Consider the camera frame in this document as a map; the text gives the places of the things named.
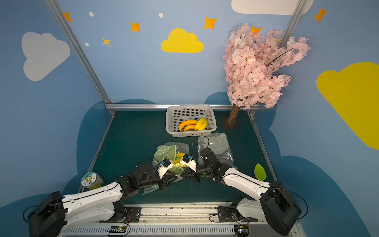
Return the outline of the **clear zip-top bag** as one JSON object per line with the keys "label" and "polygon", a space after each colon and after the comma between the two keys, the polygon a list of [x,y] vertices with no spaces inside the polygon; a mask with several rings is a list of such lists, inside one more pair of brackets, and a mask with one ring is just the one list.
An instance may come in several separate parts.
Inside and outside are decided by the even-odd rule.
{"label": "clear zip-top bag", "polygon": [[198,150],[198,163],[200,165],[204,164],[200,151],[203,149],[209,148],[213,151],[216,158],[220,163],[225,163],[231,166],[234,166],[234,158],[231,152],[231,148],[228,142],[227,135],[225,133],[210,133],[205,136],[199,136],[197,140],[197,150]]}

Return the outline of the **green printed zip-top bag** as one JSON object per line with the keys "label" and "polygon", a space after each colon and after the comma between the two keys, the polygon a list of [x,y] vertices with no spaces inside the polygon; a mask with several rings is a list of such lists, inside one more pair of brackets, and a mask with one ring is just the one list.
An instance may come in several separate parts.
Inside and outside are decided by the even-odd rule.
{"label": "green printed zip-top bag", "polygon": [[[161,162],[164,159],[169,159],[173,162],[179,153],[188,154],[189,148],[190,146],[185,143],[167,142],[164,145],[160,145],[157,147],[157,151],[154,154],[154,159],[156,159],[158,162]],[[180,181],[182,179],[180,177],[180,174],[185,169],[179,167],[172,167],[171,169],[169,169],[170,172],[178,176],[178,179],[175,182]]]}

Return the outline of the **orange banana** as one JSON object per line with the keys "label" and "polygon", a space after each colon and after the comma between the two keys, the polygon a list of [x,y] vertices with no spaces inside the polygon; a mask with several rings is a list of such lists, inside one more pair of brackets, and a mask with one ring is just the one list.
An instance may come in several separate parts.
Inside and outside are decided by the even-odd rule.
{"label": "orange banana", "polygon": [[195,124],[187,125],[184,128],[184,131],[190,131],[190,130],[195,130]]}
{"label": "orange banana", "polygon": [[191,124],[195,124],[196,125],[197,123],[197,120],[187,120],[187,121],[184,121],[182,122],[180,125],[179,125],[179,130],[180,131],[184,131],[184,128],[187,126],[187,125],[191,125]]}

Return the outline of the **yellow banana bunch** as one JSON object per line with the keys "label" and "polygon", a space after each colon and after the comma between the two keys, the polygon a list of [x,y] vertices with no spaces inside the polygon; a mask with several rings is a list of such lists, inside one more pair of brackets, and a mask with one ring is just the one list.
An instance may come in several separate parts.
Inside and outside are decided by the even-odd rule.
{"label": "yellow banana bunch", "polygon": [[195,125],[194,130],[205,130],[206,127],[208,126],[208,120],[205,118],[201,118]]}
{"label": "yellow banana bunch", "polygon": [[179,167],[179,168],[187,168],[187,165],[181,164],[181,159],[185,155],[185,153],[179,153],[178,156],[173,161],[173,167]]}

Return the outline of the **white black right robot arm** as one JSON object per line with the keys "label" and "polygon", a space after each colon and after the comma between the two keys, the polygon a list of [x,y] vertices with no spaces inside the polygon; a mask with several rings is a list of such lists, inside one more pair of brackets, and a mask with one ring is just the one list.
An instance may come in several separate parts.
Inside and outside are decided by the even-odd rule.
{"label": "white black right robot arm", "polygon": [[191,155],[185,154],[180,163],[187,168],[182,178],[198,183],[200,177],[209,177],[217,183],[240,190],[253,198],[243,198],[236,204],[236,210],[243,218],[255,218],[268,225],[282,236],[287,236],[302,213],[300,206],[282,183],[268,183],[252,178],[233,166],[221,163],[209,148],[200,152],[203,164],[197,165]]}

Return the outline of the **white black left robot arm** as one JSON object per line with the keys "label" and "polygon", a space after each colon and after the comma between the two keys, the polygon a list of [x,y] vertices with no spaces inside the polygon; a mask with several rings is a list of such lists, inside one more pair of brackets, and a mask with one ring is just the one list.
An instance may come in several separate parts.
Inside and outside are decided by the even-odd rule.
{"label": "white black left robot arm", "polygon": [[145,163],[95,190],[64,196],[60,192],[51,193],[28,214],[29,235],[58,237],[66,230],[88,223],[127,220],[125,199],[138,194],[141,188],[153,185],[165,188],[177,178],[170,171],[160,176],[152,164]]}

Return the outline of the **left circuit board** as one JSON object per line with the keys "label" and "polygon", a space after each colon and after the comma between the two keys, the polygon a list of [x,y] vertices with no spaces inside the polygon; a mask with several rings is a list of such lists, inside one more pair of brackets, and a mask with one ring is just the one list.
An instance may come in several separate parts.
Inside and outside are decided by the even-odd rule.
{"label": "left circuit board", "polygon": [[108,237],[123,237],[127,232],[128,227],[125,225],[111,225],[108,231]]}

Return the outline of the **circuit board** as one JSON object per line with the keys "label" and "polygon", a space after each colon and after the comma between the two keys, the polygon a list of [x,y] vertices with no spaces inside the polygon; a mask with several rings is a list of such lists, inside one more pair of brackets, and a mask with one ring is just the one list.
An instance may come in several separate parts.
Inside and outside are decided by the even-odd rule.
{"label": "circuit board", "polygon": [[127,232],[128,227],[125,225],[111,225],[108,231],[108,237],[123,237]]}
{"label": "circuit board", "polygon": [[234,232],[235,237],[248,237],[249,228],[247,226],[235,225]]}

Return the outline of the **white perforated plastic basket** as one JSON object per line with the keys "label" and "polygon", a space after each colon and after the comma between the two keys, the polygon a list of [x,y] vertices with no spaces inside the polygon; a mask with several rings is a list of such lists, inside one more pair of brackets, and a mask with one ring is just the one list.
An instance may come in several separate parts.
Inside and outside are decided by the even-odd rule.
{"label": "white perforated plastic basket", "polygon": [[[179,125],[187,120],[197,120],[201,118],[208,120],[205,130],[180,131]],[[190,137],[208,135],[217,128],[214,112],[209,105],[185,105],[172,106],[166,111],[166,130],[173,137]]]}

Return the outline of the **right circuit board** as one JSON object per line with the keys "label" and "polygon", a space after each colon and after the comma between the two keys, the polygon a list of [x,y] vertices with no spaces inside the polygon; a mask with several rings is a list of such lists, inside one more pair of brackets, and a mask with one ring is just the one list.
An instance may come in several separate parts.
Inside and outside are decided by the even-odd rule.
{"label": "right circuit board", "polygon": [[249,228],[247,226],[235,225],[234,232],[235,237],[248,237]]}

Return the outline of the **artificial pink blossom tree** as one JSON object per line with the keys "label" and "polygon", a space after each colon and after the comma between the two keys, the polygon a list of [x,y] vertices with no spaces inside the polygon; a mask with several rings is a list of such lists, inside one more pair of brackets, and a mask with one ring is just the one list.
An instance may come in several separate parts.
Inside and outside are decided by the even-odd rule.
{"label": "artificial pink blossom tree", "polygon": [[291,76],[276,76],[275,72],[301,61],[311,49],[305,37],[298,40],[290,37],[285,46],[280,47],[282,33],[270,30],[263,36],[259,29],[247,23],[231,32],[223,57],[229,84],[227,95],[233,106],[229,124],[242,107],[247,110],[256,104],[267,109],[274,107],[282,95],[281,90],[291,81]]}

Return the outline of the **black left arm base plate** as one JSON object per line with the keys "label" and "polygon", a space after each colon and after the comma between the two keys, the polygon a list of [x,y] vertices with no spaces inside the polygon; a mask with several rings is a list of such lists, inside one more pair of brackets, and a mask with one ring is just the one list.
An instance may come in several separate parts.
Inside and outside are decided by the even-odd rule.
{"label": "black left arm base plate", "polygon": [[118,210],[115,214],[106,221],[100,222],[124,222],[124,223],[138,223],[141,217],[142,207],[126,206],[122,210]]}

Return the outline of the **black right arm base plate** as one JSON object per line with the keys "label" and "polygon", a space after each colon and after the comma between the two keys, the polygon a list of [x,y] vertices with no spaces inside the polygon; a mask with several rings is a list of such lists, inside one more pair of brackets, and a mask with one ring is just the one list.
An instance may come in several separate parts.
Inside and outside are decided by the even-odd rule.
{"label": "black right arm base plate", "polygon": [[218,206],[217,214],[219,222],[258,222],[256,218],[247,218],[243,217],[240,212],[237,210],[236,205],[231,206]]}

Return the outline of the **dark square tree base plate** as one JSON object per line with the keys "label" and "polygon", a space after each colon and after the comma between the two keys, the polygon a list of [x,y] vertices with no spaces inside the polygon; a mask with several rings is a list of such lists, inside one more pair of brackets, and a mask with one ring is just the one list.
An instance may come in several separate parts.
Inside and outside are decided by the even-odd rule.
{"label": "dark square tree base plate", "polygon": [[235,118],[234,122],[229,124],[229,118],[223,117],[223,129],[225,130],[239,130],[241,129],[239,118]]}

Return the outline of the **aluminium right frame rail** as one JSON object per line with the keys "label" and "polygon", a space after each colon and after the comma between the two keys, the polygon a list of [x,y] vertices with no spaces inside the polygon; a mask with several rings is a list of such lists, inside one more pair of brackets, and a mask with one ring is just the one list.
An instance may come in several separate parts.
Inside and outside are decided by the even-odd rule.
{"label": "aluminium right frame rail", "polygon": [[258,139],[258,142],[259,142],[259,144],[260,144],[260,147],[261,147],[261,150],[262,150],[262,152],[263,152],[263,155],[264,155],[264,157],[265,157],[265,160],[266,160],[266,163],[267,163],[267,165],[268,165],[268,168],[269,168],[270,174],[272,175],[273,180],[274,180],[274,181],[277,181],[277,176],[276,176],[276,174],[275,174],[274,168],[273,168],[273,166],[272,166],[272,164],[271,164],[271,161],[270,161],[270,159],[269,159],[268,153],[267,153],[267,151],[266,151],[266,149],[265,149],[265,145],[264,145],[264,143],[263,143],[263,140],[262,140],[261,134],[260,134],[260,132],[259,132],[258,126],[257,126],[256,121],[255,121],[255,119],[254,119],[254,114],[255,114],[255,112],[256,112],[256,110],[249,110],[247,113],[248,113],[248,116],[249,116],[250,121],[251,121],[251,123],[252,123],[252,126],[253,126],[253,129],[254,129],[254,131],[255,131],[255,134],[256,134],[256,136],[257,136],[257,139]]}

